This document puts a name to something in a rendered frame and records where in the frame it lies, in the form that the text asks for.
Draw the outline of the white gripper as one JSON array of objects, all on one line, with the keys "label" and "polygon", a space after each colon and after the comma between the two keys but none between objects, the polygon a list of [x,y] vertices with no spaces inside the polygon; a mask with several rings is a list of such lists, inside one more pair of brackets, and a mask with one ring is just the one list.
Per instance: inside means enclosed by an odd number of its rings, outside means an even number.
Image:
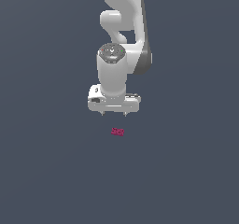
[{"label": "white gripper", "polygon": [[88,94],[88,108],[90,111],[100,112],[122,112],[124,117],[127,113],[137,112],[141,96],[137,93],[126,93],[121,97],[107,97],[101,92],[101,85],[92,85]]}]

